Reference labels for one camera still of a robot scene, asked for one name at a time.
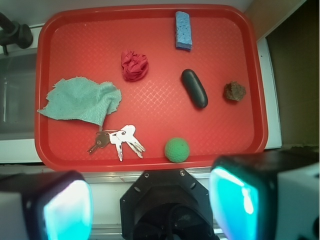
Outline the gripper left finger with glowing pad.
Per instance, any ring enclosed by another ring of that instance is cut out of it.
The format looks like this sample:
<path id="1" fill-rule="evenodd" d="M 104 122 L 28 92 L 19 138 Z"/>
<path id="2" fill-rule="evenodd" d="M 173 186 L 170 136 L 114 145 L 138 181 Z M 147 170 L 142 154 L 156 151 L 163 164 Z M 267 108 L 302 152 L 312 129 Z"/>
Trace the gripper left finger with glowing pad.
<path id="1" fill-rule="evenodd" d="M 90 185 L 77 171 L 0 175 L 2 240 L 88 240 Z"/>

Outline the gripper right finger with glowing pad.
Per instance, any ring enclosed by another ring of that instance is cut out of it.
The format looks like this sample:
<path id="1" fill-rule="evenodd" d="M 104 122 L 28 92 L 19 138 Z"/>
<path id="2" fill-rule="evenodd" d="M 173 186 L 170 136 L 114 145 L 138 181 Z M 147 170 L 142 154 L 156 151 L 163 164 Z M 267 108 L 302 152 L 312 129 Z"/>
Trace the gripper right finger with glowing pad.
<path id="1" fill-rule="evenodd" d="M 220 156 L 209 200 L 229 240 L 317 240 L 320 155 L 290 149 Z"/>

